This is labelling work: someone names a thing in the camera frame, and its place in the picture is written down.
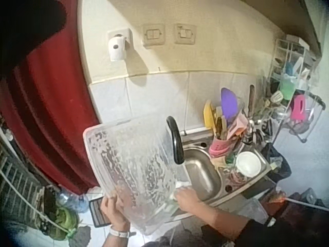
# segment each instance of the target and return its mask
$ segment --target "black sleeve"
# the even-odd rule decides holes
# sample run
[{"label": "black sleeve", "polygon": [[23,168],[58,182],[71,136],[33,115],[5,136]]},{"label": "black sleeve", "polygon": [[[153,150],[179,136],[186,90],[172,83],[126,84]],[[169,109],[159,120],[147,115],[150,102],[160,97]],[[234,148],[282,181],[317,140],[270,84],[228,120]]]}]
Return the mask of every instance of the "black sleeve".
[{"label": "black sleeve", "polygon": [[250,220],[235,241],[236,247],[244,246],[317,246],[314,241],[297,234],[286,222],[277,221],[272,227],[266,227]]}]

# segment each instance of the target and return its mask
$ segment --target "sink basin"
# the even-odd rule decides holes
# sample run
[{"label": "sink basin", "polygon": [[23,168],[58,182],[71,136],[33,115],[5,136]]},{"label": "sink basin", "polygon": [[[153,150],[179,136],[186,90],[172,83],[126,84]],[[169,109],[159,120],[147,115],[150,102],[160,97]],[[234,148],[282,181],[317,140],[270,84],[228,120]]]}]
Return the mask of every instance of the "sink basin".
[{"label": "sink basin", "polygon": [[222,188],[222,178],[216,171],[207,153],[198,148],[184,150],[185,164],[193,189],[202,201],[216,197]]}]

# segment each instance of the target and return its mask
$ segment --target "pink container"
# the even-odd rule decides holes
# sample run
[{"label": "pink container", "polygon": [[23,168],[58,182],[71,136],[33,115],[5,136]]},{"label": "pink container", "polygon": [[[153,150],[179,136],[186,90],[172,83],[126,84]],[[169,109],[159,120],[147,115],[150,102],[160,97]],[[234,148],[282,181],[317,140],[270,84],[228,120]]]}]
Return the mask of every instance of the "pink container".
[{"label": "pink container", "polygon": [[219,140],[214,137],[212,144],[209,148],[209,154],[212,158],[217,158],[220,156],[224,156],[226,153],[230,152],[235,144],[236,140]]}]

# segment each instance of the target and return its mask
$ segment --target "tiled wall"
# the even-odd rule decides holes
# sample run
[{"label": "tiled wall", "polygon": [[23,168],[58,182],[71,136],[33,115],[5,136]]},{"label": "tiled wall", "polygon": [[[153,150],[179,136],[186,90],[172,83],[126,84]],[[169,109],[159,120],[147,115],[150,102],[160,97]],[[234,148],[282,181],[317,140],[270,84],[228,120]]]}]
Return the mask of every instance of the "tiled wall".
[{"label": "tiled wall", "polygon": [[114,79],[89,85],[101,122],[138,117],[153,112],[172,115],[180,130],[203,127],[207,99],[219,105],[221,88],[227,87],[248,103],[249,86],[260,92],[253,75],[218,72],[182,72]]}]

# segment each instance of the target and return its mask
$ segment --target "hand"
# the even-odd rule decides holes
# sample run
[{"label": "hand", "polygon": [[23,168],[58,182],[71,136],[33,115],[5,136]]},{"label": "hand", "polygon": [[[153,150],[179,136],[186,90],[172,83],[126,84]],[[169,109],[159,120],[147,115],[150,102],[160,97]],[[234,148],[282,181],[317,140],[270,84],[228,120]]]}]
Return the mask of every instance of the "hand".
[{"label": "hand", "polygon": [[191,188],[177,189],[175,197],[177,199],[179,208],[191,214],[194,214],[196,206],[201,203],[200,199],[196,195],[195,190]]},{"label": "hand", "polygon": [[129,232],[130,222],[121,213],[122,208],[119,201],[116,194],[113,194],[110,198],[103,197],[101,210],[110,220],[112,229],[119,232]]}]

